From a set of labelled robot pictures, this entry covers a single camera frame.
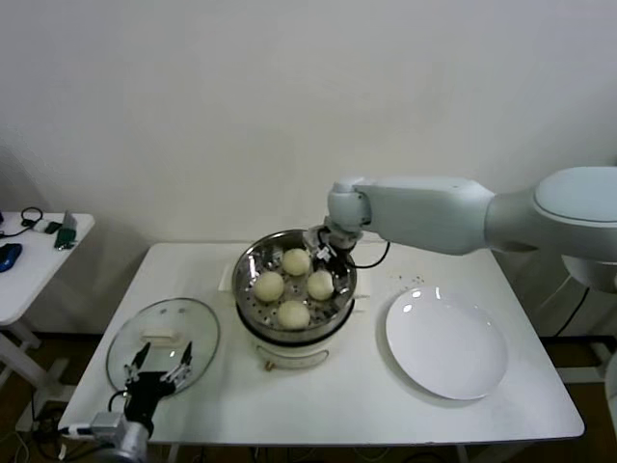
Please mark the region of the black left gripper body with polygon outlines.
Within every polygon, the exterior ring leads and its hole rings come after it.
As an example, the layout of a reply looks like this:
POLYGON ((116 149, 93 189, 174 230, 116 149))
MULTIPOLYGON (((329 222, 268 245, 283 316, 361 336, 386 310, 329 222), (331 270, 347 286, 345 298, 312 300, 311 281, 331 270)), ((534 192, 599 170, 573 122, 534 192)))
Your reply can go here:
POLYGON ((151 422, 159 401, 175 393, 175 383, 164 376, 161 371, 146 371, 126 382, 124 414, 129 422, 151 422))

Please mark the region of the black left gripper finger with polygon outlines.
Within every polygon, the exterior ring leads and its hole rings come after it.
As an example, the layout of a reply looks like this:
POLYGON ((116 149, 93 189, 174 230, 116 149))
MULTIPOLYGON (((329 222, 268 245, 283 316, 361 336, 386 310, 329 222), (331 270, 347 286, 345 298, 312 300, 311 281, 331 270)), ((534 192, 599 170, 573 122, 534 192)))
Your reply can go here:
POLYGON ((180 359, 180 363, 161 377, 163 383, 182 386, 192 371, 191 363, 193 343, 190 341, 180 359))
POLYGON ((136 382, 139 379, 139 372, 148 356, 150 350, 150 342, 147 342, 133 357, 130 364, 123 367, 125 375, 125 383, 129 384, 136 382))

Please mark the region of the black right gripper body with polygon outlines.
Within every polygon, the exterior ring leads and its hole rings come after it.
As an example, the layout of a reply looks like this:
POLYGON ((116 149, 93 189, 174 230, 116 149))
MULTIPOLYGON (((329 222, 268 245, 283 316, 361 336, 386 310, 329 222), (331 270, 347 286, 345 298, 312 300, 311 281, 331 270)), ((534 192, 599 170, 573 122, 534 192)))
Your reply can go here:
POLYGON ((328 272, 339 267, 346 267, 348 270, 348 257, 349 253, 345 250, 332 247, 329 244, 318 244, 314 253, 314 259, 320 259, 322 261, 322 269, 328 272))

